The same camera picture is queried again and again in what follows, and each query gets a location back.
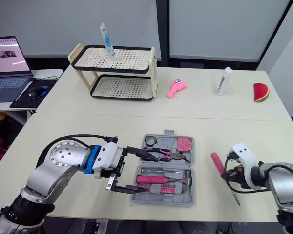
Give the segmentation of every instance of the pink toy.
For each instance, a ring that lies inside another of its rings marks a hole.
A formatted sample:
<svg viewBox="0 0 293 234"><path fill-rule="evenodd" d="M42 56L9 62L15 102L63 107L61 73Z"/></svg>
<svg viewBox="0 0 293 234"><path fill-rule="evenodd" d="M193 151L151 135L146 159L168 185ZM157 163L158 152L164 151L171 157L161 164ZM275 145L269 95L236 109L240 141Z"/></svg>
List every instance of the pink toy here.
<svg viewBox="0 0 293 234"><path fill-rule="evenodd" d="M183 88L187 87L187 83L180 79L174 79L171 83L171 90L167 93L169 98L174 98L174 94Z"/></svg>
<svg viewBox="0 0 293 234"><path fill-rule="evenodd" d="M178 137L177 150L179 152L189 152L192 149L192 140L185 137Z"/></svg>

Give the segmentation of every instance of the watermelon slice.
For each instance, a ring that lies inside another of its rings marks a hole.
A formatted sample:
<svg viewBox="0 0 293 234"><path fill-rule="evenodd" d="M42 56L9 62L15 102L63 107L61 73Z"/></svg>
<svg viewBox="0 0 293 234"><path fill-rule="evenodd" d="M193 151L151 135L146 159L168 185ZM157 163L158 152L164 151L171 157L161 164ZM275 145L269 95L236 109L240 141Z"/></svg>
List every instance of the watermelon slice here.
<svg viewBox="0 0 293 234"><path fill-rule="evenodd" d="M267 85L262 83L254 84L254 101L263 102L267 99L269 95L269 88Z"/></svg>

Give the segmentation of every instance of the toolbox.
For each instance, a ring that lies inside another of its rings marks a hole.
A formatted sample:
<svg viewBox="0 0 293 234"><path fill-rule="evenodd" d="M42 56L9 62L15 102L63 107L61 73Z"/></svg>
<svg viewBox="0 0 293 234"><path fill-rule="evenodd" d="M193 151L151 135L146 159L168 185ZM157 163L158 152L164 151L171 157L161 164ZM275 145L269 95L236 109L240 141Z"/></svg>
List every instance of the toolbox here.
<svg viewBox="0 0 293 234"><path fill-rule="evenodd" d="M156 139L155 144L151 147L146 144L146 138L148 139L150 136ZM131 198L133 203L186 207L194 205L195 174L191 168L195 155L193 138L190 136L177 136L174 134L174 130L165 130L163 135L146 134L142 141L142 149L156 147L167 149L172 153L180 153L177 150L179 137L186 138L192 143L192 147L188 152L181 153L186 160L171 160L169 162L141 160L142 164L137 168L134 185L146 188L148 191L133 194ZM151 154L157 158L165 156L162 153L151 152ZM147 179L154 178L157 181L154 183L141 183L144 181L149 182L145 180L146 176L148 176ZM186 188L189 176L191 177L191 184Z"/></svg>

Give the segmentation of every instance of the pliers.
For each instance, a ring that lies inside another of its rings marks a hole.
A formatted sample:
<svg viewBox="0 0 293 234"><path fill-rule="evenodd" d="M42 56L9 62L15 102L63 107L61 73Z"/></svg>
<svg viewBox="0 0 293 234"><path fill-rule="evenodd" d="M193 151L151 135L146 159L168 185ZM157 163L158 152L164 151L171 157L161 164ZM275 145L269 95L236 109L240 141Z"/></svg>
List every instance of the pliers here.
<svg viewBox="0 0 293 234"><path fill-rule="evenodd" d="M188 163L190 163L189 160L186 159L185 155L179 154L179 153L173 153L170 150L167 149L160 149L160 148L145 148L145 151L147 152L157 152L164 154L166 156L164 157L159 157L157 161L162 161L162 162L170 162L172 159L173 160L184 160Z"/></svg>

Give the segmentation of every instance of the laptop keyboard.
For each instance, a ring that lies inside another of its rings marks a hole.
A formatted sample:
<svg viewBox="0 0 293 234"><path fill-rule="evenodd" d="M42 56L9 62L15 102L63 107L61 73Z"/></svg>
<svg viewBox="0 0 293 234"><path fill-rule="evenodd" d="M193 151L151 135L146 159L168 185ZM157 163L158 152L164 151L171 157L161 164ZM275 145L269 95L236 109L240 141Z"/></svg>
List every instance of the laptop keyboard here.
<svg viewBox="0 0 293 234"><path fill-rule="evenodd" d="M0 89L21 88L27 80L28 77L1 78Z"/></svg>

